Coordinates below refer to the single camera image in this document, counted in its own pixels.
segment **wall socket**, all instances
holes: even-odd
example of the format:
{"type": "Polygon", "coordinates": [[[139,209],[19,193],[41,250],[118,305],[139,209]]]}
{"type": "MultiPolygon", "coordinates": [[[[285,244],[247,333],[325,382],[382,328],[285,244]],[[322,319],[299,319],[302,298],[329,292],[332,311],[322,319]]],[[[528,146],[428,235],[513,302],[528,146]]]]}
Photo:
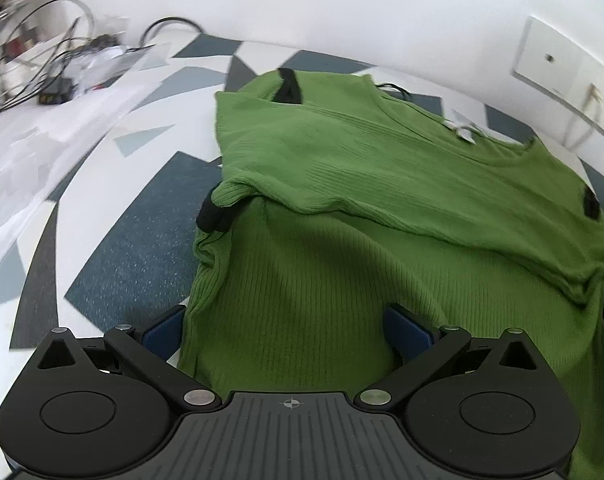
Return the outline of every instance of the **wall socket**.
{"type": "MultiPolygon", "coordinates": [[[[604,65],[550,25],[533,16],[528,19],[513,70],[577,110],[594,84],[602,95],[604,130],[604,65]]],[[[593,103],[585,113],[593,117],[593,103]]]]}

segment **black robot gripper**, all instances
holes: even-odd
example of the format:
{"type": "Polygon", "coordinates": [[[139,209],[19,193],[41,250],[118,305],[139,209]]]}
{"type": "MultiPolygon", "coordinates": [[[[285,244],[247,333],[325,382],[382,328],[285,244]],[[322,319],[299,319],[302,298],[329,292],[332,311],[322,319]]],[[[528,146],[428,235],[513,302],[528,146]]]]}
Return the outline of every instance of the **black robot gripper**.
{"type": "Polygon", "coordinates": [[[175,332],[183,314],[103,338],[53,329],[0,406],[13,477],[557,480],[570,465],[578,417],[520,329],[471,338],[394,304],[384,334],[404,364],[354,399],[235,392],[223,402],[146,337],[169,319],[175,332]]]}

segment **blue gripper pad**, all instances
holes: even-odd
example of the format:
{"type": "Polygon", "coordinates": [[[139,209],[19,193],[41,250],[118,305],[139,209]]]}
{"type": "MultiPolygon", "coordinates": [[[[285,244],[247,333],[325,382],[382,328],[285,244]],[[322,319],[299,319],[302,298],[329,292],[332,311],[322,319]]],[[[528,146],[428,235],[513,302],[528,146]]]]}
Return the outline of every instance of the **blue gripper pad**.
{"type": "Polygon", "coordinates": [[[433,337],[427,330],[392,306],[384,311],[382,323],[384,338],[405,361],[410,361],[434,344],[433,337]]]}
{"type": "Polygon", "coordinates": [[[182,320],[185,311],[185,308],[179,309],[145,330],[140,344],[166,361],[178,351],[182,343],[182,320]]]}

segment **green garment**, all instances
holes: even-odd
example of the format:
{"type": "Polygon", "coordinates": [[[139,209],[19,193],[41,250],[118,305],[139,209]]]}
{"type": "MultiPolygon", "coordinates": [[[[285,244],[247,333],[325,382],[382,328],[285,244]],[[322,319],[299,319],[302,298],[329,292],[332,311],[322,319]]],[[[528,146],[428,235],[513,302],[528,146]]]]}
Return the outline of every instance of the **green garment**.
{"type": "Polygon", "coordinates": [[[604,215],[539,139],[475,134],[370,76],[267,73],[220,92],[217,206],[253,197],[226,233],[198,232],[180,369],[231,390],[345,390],[397,366],[391,302],[473,336],[527,331],[576,406],[572,480],[604,480],[604,215]]]}

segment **wall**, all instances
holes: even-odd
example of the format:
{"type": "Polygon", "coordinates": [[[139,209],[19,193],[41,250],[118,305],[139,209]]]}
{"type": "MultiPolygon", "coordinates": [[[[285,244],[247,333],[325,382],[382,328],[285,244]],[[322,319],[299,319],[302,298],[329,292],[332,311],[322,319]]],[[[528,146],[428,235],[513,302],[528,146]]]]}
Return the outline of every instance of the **wall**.
{"type": "MultiPolygon", "coordinates": [[[[604,62],[604,0],[84,0],[129,16],[131,40],[178,14],[207,32],[298,46],[413,73],[559,138],[571,113],[510,75],[534,14],[604,62]]],[[[576,132],[583,127],[576,127],[576,132]]],[[[604,173],[604,140],[578,154],[604,173]]]]}

